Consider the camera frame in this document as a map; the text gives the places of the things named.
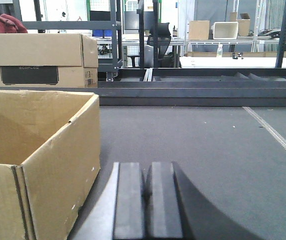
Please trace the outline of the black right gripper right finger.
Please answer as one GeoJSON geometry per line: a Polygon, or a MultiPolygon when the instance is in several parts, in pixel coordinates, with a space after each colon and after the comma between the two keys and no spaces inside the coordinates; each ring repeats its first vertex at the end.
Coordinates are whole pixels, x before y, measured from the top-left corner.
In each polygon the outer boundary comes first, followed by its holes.
{"type": "Polygon", "coordinates": [[[182,239],[183,231],[170,162],[153,162],[146,180],[146,229],[150,239],[182,239]]]}

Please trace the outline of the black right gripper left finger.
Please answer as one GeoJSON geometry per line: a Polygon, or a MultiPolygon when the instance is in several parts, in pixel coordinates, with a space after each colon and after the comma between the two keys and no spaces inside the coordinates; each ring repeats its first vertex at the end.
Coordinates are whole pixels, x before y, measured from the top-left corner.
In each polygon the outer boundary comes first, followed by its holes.
{"type": "Polygon", "coordinates": [[[143,175],[138,162],[119,165],[113,239],[145,237],[143,175]]]}

